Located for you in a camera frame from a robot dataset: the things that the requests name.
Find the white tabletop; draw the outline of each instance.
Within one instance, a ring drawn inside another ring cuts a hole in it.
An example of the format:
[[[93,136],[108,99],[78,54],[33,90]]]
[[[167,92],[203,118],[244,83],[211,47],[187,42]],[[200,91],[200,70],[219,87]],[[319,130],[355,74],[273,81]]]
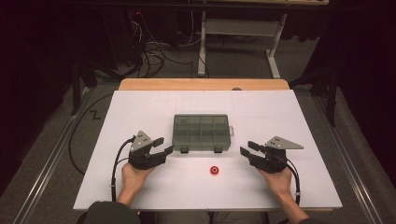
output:
[[[220,154],[170,154],[166,163],[150,174],[133,209],[279,208],[263,177],[239,153],[240,147],[248,148],[248,141],[264,144],[275,135],[304,146],[287,151],[300,175],[301,207],[342,207],[293,91],[115,91],[74,209],[111,201],[112,167],[122,143],[142,130],[152,139],[164,137],[164,143],[151,153],[163,151],[171,146],[173,118],[180,113],[227,114],[234,130],[230,149]],[[128,157],[129,147],[121,159]],[[122,165],[116,175],[117,193]],[[214,165],[219,167],[217,175],[210,174]],[[295,191],[294,181],[291,190]]]

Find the dark sleeve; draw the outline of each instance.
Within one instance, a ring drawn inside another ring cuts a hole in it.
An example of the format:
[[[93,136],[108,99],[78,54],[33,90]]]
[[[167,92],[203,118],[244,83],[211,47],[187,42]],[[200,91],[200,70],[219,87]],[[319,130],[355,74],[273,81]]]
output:
[[[330,224],[330,222],[327,222],[322,219],[317,219],[317,218],[307,218],[304,219],[303,221],[300,222],[300,224]]]
[[[84,224],[140,224],[136,212],[123,203],[96,202],[88,209]]]

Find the plastic storage box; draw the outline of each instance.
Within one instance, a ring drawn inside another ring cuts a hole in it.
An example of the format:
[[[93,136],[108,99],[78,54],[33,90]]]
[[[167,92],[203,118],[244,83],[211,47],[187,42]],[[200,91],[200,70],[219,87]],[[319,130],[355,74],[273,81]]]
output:
[[[231,137],[227,115],[176,114],[172,144],[181,153],[228,150]]]

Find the hand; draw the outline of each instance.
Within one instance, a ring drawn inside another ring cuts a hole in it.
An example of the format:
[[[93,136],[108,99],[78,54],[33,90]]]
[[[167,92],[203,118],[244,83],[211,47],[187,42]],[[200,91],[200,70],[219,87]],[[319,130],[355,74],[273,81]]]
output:
[[[141,190],[149,174],[155,167],[148,170],[137,170],[131,163],[122,166],[122,188],[117,202],[131,207],[136,194]]]
[[[264,176],[268,187],[270,187],[271,191],[278,199],[282,196],[291,196],[291,171],[288,168],[285,168],[280,173],[274,174],[268,174],[260,169],[257,170]]]

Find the small red object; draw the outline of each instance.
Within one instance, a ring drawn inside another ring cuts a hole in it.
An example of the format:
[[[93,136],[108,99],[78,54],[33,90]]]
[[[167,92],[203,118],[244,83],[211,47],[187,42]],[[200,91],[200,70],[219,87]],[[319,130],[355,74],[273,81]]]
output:
[[[210,173],[211,173],[212,175],[218,174],[218,173],[219,173],[219,167],[217,167],[217,166],[212,166],[212,167],[210,167]]]

